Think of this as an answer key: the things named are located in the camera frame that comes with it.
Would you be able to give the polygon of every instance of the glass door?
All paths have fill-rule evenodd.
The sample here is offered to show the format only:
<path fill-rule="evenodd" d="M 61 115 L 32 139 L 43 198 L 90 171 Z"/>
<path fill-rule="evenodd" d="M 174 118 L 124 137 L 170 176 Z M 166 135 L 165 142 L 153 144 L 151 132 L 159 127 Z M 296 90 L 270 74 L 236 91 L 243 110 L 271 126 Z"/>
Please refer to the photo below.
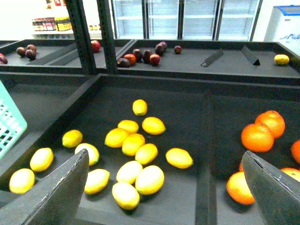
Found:
<path fill-rule="evenodd" d="M 148 0 L 149 39 L 177 39 L 179 0 Z"/>
<path fill-rule="evenodd" d="M 143 39 L 141 0 L 112 0 L 117 39 Z"/>
<path fill-rule="evenodd" d="M 224 8 L 218 39 L 249 41 L 259 0 L 223 0 Z"/>
<path fill-rule="evenodd" d="M 212 40 L 218 0 L 185 0 L 182 39 Z"/>

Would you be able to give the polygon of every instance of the refrigerator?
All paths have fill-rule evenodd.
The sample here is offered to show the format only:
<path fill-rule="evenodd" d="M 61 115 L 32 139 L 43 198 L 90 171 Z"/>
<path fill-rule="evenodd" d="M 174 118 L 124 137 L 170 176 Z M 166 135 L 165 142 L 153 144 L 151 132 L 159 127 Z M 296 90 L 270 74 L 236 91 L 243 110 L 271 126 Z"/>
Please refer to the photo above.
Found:
<path fill-rule="evenodd" d="M 300 56 L 300 6 L 274 6 L 267 32 L 266 42 L 280 42 Z"/>

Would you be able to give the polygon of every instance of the lemon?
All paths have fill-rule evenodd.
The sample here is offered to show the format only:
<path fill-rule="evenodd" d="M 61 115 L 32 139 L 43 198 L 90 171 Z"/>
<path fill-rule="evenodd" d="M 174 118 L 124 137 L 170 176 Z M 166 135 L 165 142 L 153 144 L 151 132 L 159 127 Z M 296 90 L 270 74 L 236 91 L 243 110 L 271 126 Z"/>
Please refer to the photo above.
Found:
<path fill-rule="evenodd" d="M 274 57 L 274 61 L 277 65 L 286 65 L 289 63 L 290 58 L 287 55 L 278 54 Z"/>
<path fill-rule="evenodd" d="M 135 188 L 142 195 L 151 195 L 161 189 L 164 181 L 164 172 L 158 166 L 150 165 L 137 176 Z"/>
<path fill-rule="evenodd" d="M 45 171 L 49 168 L 53 159 L 54 154 L 50 148 L 41 148 L 33 154 L 30 160 L 30 168 L 34 172 Z"/>
<path fill-rule="evenodd" d="M 134 101 L 134 103 L 132 104 L 132 111 L 136 116 L 146 115 L 147 110 L 148 110 L 147 103 L 142 99 L 138 99 Z"/>
<path fill-rule="evenodd" d="M 89 154 L 89 165 L 96 164 L 100 159 L 100 154 L 98 149 L 94 145 L 88 143 L 81 143 L 75 149 L 75 154 L 80 152 L 82 149 L 86 149 Z"/>
<path fill-rule="evenodd" d="M 179 148 L 172 148 L 165 154 L 167 162 L 177 168 L 187 169 L 193 164 L 193 159 L 190 154 Z"/>
<path fill-rule="evenodd" d="M 165 131 L 164 123 L 156 117 L 147 117 L 144 119 L 142 128 L 151 135 L 160 135 Z"/>
<path fill-rule="evenodd" d="M 135 159 L 142 165 L 152 162 L 158 155 L 158 149 L 154 144 L 148 143 L 139 148 L 136 152 Z"/>
<path fill-rule="evenodd" d="M 122 128 L 112 129 L 105 137 L 105 145 L 112 148 L 120 148 L 129 132 Z"/>
<path fill-rule="evenodd" d="M 133 210 L 140 202 L 140 195 L 136 189 L 125 182 L 113 185 L 112 195 L 117 204 L 125 210 Z"/>
<path fill-rule="evenodd" d="M 123 145 L 122 152 L 127 156 L 135 156 L 136 152 L 145 144 L 146 140 L 141 134 L 129 135 Z"/>
<path fill-rule="evenodd" d="M 117 172 L 117 181 L 133 184 L 142 169 L 143 166 L 137 161 L 127 162 Z"/>
<path fill-rule="evenodd" d="M 11 176 L 9 190 L 16 194 L 24 194 L 34 186 L 35 175 L 30 169 L 20 169 Z"/>
<path fill-rule="evenodd" d="M 62 145 L 67 148 L 74 148 L 83 141 L 83 134 L 79 130 L 70 130 L 62 137 Z"/>
<path fill-rule="evenodd" d="M 139 130 L 139 125 L 133 120 L 122 120 L 118 124 L 118 128 L 128 131 L 130 134 L 135 134 Z"/>
<path fill-rule="evenodd" d="M 88 173 L 84 192 L 88 195 L 102 191 L 108 184 L 110 173 L 107 170 L 96 169 Z"/>

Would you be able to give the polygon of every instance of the orange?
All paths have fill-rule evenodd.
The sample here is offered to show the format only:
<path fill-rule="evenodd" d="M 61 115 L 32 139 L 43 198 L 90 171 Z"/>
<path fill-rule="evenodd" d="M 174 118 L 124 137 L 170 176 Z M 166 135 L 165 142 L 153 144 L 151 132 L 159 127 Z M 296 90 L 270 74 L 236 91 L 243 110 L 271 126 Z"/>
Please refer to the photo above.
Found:
<path fill-rule="evenodd" d="M 300 164 L 300 139 L 295 141 L 294 144 L 292 144 L 291 152 L 292 157 L 297 163 Z"/>
<path fill-rule="evenodd" d="M 240 171 L 240 172 L 244 172 L 244 169 L 243 169 L 243 165 L 242 165 L 242 163 L 240 163 L 240 166 L 239 166 L 239 171 Z"/>
<path fill-rule="evenodd" d="M 236 172 L 231 175 L 226 189 L 231 198 L 240 204 L 251 205 L 255 202 L 247 185 L 244 172 Z"/>
<path fill-rule="evenodd" d="M 293 177 L 296 181 L 300 182 L 300 171 L 299 170 L 286 167 L 286 168 L 282 168 L 281 171 L 286 173 L 290 177 Z"/>
<path fill-rule="evenodd" d="M 246 149 L 253 152 L 267 152 L 274 144 L 274 137 L 263 123 L 247 125 L 241 134 L 242 143 Z"/>
<path fill-rule="evenodd" d="M 264 123 L 267 125 L 275 139 L 281 137 L 285 131 L 285 120 L 274 110 L 260 114 L 256 118 L 255 123 Z"/>
<path fill-rule="evenodd" d="M 129 60 L 131 66 L 134 65 L 136 62 L 135 55 L 133 54 L 126 54 L 124 55 L 124 58 Z"/>

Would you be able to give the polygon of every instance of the shopping basket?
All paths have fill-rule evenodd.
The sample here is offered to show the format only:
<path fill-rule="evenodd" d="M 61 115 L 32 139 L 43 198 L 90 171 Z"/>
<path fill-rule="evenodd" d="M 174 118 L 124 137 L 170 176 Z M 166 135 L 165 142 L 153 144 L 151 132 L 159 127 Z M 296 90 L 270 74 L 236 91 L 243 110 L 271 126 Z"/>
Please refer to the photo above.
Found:
<path fill-rule="evenodd" d="M 27 128 L 27 122 L 0 80 L 0 159 Z"/>

